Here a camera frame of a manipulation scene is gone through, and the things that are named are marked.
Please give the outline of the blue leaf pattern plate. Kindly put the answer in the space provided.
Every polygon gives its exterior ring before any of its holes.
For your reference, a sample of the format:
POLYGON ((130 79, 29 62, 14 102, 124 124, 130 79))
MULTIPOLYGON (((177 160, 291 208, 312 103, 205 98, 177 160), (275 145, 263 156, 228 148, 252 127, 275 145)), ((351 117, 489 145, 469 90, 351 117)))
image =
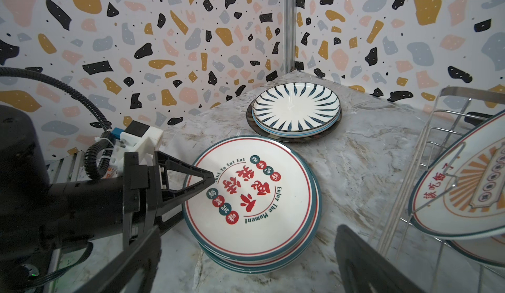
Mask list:
POLYGON ((300 138, 332 126, 340 114, 338 95, 311 82, 290 82, 260 94, 252 103, 256 124, 272 135, 300 138))

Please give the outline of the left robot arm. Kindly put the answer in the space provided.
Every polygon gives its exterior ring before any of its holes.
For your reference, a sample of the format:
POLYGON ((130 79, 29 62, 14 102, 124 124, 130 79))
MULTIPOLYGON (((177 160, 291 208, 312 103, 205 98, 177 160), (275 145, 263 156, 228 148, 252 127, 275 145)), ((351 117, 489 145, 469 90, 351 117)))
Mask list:
POLYGON ((81 249, 122 235, 123 250, 82 292, 149 292, 161 256, 161 236, 181 221, 163 215, 214 183, 210 171, 162 152, 151 166, 124 156, 122 177, 51 184, 33 123, 1 107, 1 291, 27 292, 66 273, 36 276, 27 261, 57 249, 81 249))

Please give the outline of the dark striped rim plate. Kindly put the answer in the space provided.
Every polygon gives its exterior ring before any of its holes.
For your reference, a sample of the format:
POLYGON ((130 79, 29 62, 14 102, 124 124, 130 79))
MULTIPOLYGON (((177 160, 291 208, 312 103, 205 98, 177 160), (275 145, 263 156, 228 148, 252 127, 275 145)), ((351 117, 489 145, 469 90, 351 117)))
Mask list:
POLYGON ((342 110, 340 110, 340 114, 337 117, 337 120, 332 126, 316 135, 311 135, 311 136, 305 136, 305 137, 300 137, 300 138, 293 138, 293 137, 285 137, 285 136, 278 136, 278 135, 272 135, 269 132, 266 132, 262 130, 255 122, 253 119, 253 103, 251 102, 247 108, 246 111, 246 119, 249 127, 256 132, 260 136, 264 136, 273 140, 277 140, 278 142, 282 143, 292 143, 292 144, 302 144, 302 143, 309 143, 315 140, 319 140, 329 134, 331 134, 340 124, 343 114, 342 110))

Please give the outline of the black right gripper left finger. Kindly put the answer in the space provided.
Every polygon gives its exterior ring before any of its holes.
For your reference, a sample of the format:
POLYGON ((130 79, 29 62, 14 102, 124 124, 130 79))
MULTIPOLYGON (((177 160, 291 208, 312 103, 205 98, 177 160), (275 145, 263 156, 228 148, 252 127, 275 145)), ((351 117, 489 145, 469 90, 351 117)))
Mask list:
POLYGON ((161 253, 159 228, 153 227, 77 291, 151 292, 161 253))

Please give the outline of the white watermelon pattern plate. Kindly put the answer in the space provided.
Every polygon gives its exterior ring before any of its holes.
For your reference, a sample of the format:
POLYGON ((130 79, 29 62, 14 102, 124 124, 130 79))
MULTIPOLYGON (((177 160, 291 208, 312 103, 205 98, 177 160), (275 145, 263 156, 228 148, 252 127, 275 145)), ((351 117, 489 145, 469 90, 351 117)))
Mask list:
POLYGON ((239 263, 272 261, 309 235, 317 188, 292 149, 236 136, 207 148, 193 165, 212 172, 213 183, 182 209, 189 231, 210 253, 239 263))

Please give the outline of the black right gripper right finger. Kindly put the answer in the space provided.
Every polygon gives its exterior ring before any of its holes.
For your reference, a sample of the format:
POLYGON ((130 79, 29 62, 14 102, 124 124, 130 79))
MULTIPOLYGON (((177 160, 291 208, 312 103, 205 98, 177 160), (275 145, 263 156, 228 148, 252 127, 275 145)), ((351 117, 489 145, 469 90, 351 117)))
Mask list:
POLYGON ((346 225, 337 228, 335 254, 345 292, 422 291, 346 225))

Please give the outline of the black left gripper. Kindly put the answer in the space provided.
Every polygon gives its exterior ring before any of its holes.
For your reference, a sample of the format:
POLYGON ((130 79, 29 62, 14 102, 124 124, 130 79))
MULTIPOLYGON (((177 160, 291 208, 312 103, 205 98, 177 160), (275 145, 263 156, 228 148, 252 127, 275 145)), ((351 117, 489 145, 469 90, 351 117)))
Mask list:
POLYGON ((163 214, 210 188, 214 173, 181 161, 168 154, 154 152, 153 165, 142 165, 139 153, 124 154, 122 189, 122 247, 152 227, 160 236, 184 220, 179 211, 164 220, 163 214))

